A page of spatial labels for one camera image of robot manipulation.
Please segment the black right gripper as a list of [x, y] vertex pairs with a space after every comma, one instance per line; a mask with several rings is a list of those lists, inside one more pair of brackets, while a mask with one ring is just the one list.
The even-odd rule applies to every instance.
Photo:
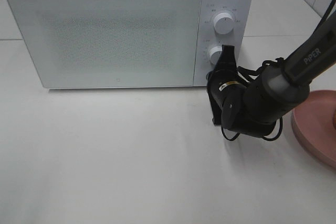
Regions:
[[207, 81], [214, 125], [243, 127], [247, 121], [242, 97], [247, 82], [238, 75], [235, 47], [222, 45], [222, 52]]

